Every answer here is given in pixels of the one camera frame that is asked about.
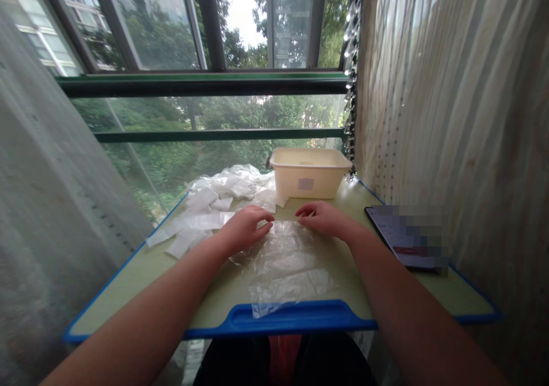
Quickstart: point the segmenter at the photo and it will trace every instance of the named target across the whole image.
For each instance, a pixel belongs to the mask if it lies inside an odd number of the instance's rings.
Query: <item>leg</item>
[[[213,340],[194,385],[268,385],[270,349],[267,337]]]
[[[376,380],[359,347],[345,333],[303,336],[294,384],[375,386]]]

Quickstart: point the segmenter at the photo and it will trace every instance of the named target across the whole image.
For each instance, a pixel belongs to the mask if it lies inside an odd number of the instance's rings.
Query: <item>left hand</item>
[[[258,229],[257,224],[262,220],[269,223]],[[271,213],[259,206],[248,205],[231,217],[214,237],[227,248],[228,255],[232,256],[263,238],[273,226],[270,223],[273,220],[275,218]]]

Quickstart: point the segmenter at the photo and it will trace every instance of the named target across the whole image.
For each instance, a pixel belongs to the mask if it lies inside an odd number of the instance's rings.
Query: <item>building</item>
[[[80,31],[110,32],[97,0],[64,0]],[[12,17],[16,27],[31,43],[38,58],[54,76],[81,73],[70,50],[55,30],[40,0],[0,0],[0,6]],[[110,66],[99,63],[103,70]]]

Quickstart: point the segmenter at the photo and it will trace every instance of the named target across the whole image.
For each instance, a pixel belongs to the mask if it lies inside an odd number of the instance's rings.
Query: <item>sky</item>
[[[227,26],[229,30],[239,29],[244,47],[267,43],[266,38],[256,31],[252,10],[256,8],[255,0],[227,0],[230,3]]]

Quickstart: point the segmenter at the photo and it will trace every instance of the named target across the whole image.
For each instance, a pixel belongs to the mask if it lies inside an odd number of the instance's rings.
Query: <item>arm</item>
[[[275,218],[250,205],[198,244],[67,357],[43,385],[148,385],[171,358],[202,296],[231,255],[269,232]]]
[[[381,334],[410,384],[507,384],[467,332],[374,233],[326,202],[306,204],[297,211],[300,215],[304,226],[349,246]]]

